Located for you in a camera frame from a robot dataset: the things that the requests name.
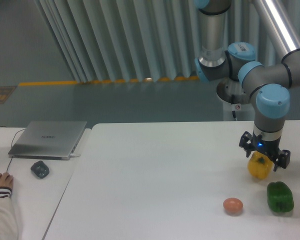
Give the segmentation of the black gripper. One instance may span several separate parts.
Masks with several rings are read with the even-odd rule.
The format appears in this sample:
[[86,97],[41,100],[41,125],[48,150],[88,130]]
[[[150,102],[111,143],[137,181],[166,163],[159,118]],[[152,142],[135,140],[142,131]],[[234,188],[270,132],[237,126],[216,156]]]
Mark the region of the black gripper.
[[291,152],[289,150],[280,150],[281,137],[276,140],[263,140],[261,135],[252,135],[245,131],[240,137],[239,147],[243,148],[248,158],[252,152],[259,152],[266,155],[270,160],[273,160],[273,171],[276,172],[278,168],[286,169],[290,164]]

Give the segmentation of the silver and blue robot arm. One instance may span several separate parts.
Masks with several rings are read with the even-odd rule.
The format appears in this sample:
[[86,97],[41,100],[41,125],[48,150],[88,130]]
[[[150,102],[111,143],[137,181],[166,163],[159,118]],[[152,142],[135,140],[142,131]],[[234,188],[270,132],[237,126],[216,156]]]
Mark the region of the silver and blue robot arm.
[[279,144],[290,110],[289,89],[300,87],[300,36],[279,0],[254,0],[266,32],[281,61],[265,67],[256,61],[252,45],[235,42],[223,49],[229,0],[196,0],[195,7],[205,22],[201,54],[195,59],[199,79],[210,82],[228,78],[238,82],[254,108],[253,132],[244,132],[239,146],[249,156],[256,151],[266,155],[275,168],[290,163],[289,150]]

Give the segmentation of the white striped sleeve forearm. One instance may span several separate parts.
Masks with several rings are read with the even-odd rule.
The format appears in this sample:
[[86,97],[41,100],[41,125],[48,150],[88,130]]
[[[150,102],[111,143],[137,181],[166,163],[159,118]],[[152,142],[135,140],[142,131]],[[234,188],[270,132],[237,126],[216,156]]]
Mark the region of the white striped sleeve forearm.
[[0,240],[17,240],[19,238],[11,194],[11,188],[0,187]]

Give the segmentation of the person's hand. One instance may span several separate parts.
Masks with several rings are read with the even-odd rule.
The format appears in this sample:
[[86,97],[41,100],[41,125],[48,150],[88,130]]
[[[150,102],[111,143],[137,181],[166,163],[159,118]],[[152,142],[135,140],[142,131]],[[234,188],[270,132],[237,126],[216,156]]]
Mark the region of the person's hand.
[[0,173],[0,189],[9,188],[13,190],[14,187],[14,177],[8,172]]

